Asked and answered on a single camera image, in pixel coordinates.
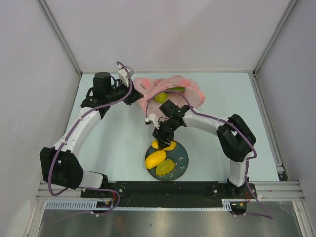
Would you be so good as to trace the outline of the yellow fake banana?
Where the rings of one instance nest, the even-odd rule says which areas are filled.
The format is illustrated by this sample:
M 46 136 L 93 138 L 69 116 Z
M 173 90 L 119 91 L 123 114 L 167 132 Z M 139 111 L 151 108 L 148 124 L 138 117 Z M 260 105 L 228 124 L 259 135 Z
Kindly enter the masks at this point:
M 159 148 L 158 146 L 158 141 L 157 140 L 154 140 L 152 143 L 151 143 L 151 147 L 156 149 L 156 150 L 165 150 L 165 151 L 172 151 L 176 148 L 176 145 L 177 143 L 175 141 L 172 141 L 171 144 L 165 148 Z

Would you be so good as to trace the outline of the yellow fake starfruit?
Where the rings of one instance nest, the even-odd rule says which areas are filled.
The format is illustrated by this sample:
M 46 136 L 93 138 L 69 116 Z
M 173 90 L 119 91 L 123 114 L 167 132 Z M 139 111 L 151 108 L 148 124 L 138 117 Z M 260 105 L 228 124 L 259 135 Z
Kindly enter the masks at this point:
M 171 172 L 174 169 L 174 167 L 175 163 L 170 159 L 166 159 L 156 167 L 156 175 L 165 175 Z

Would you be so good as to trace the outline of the pink plastic bag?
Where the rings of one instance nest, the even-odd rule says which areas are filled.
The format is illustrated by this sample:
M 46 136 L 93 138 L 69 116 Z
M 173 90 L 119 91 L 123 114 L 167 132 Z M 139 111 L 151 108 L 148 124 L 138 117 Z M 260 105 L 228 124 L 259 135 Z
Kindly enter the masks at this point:
M 181 75 L 174 75 L 169 78 L 151 79 L 145 77 L 136 77 L 133 80 L 135 89 L 143 94 L 143 98 L 137 103 L 145 114 L 155 114 L 157 117 L 163 117 L 164 114 L 159 109 L 162 104 L 154 100 L 154 96 L 159 93 L 167 92 L 168 99 L 175 105 L 182 107 L 188 100 L 193 107 L 199 107 L 205 102 L 205 94 L 199 85 L 191 79 Z M 174 87 L 184 87 L 184 92 L 169 90 Z

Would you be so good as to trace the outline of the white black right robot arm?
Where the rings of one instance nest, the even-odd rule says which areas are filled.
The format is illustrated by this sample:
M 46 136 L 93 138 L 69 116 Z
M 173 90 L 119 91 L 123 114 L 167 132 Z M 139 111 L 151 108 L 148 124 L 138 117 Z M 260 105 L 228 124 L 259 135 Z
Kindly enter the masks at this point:
M 159 148 L 166 148 L 174 140 L 174 132 L 180 127 L 190 127 L 211 133 L 219 139 L 222 151 L 230 160 L 230 173 L 227 179 L 228 193 L 233 198 L 241 197 L 249 184 L 249 160 L 257 157 L 254 148 L 256 137 L 242 117 L 233 114 L 222 118 L 205 114 L 185 104 L 175 105 L 171 100 L 159 108 L 166 116 L 160 120 L 155 114 L 146 116 L 145 123 L 153 124 L 153 137 Z

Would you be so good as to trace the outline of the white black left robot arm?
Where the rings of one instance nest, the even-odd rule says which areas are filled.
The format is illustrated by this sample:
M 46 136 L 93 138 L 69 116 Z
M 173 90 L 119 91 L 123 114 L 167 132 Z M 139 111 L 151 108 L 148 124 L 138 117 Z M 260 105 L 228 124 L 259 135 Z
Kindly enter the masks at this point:
M 133 85 L 133 73 L 131 68 L 122 67 L 119 78 L 114 79 L 109 72 L 97 72 L 72 127 L 52 147 L 41 150 L 42 175 L 52 195 L 57 194 L 52 185 L 65 189 L 92 188 L 100 198 L 108 194 L 109 185 L 103 182 L 106 176 L 84 170 L 77 157 L 91 131 L 112 105 L 119 102 L 131 105 L 143 97 Z

